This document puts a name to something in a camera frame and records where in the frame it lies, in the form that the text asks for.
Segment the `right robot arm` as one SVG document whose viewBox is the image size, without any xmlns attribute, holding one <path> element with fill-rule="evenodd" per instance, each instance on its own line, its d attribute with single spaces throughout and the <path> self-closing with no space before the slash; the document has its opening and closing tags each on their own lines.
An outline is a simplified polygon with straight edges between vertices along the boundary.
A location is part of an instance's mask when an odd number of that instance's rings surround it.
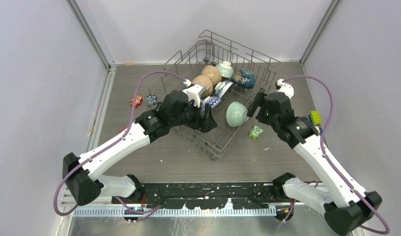
<svg viewBox="0 0 401 236">
<path fill-rule="evenodd" d="M 368 192 L 358 184 L 321 143 L 315 126 L 307 117 L 298 117 L 290 98 L 283 92 L 259 92 L 248 108 L 248 117 L 269 125 L 298 153 L 324 183 L 327 191 L 311 187 L 291 173 L 274 179 L 273 197 L 279 202 L 288 198 L 298 200 L 324 216 L 328 226 L 345 236 L 362 226 L 374 215 L 382 203 L 376 191 Z"/>
</svg>

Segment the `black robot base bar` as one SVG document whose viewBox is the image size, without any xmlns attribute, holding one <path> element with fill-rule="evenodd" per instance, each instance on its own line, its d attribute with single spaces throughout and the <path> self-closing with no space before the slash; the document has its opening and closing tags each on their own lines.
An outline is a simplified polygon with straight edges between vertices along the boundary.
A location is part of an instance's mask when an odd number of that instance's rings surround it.
<svg viewBox="0 0 401 236">
<path fill-rule="evenodd" d="M 266 210 L 276 204 L 277 220 L 290 220 L 294 215 L 292 200 L 283 197 L 272 183 L 264 182 L 180 182 L 137 183 L 129 197 L 113 197 L 114 204 L 138 204 L 145 210 L 162 209 L 222 210 L 227 204 L 233 210 Z"/>
</svg>

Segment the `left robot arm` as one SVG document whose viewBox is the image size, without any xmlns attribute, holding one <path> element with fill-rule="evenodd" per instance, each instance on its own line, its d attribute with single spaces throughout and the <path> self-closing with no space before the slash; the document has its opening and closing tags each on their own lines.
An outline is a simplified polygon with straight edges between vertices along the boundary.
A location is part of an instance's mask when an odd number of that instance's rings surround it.
<svg viewBox="0 0 401 236">
<path fill-rule="evenodd" d="M 113 177 L 105 171 L 130 153 L 167 135 L 172 127 L 185 125 L 207 133 L 217 127 L 212 116 L 212 97 L 196 99 L 188 89 L 174 90 L 152 110 L 143 112 L 120 134 L 97 148 L 63 159 L 62 177 L 78 206 L 100 196 L 124 197 L 138 203 L 143 196 L 140 182 L 133 175 Z"/>
</svg>

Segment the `pale green celadon bowl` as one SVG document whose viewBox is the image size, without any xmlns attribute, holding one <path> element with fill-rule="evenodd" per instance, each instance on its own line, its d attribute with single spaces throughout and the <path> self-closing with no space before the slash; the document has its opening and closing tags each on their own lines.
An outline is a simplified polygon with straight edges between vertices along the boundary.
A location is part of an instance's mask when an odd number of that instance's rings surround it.
<svg viewBox="0 0 401 236">
<path fill-rule="evenodd" d="M 243 125 L 248 116 L 247 108 L 240 102 L 232 102 L 226 111 L 226 121 L 230 127 L 239 127 Z"/>
</svg>

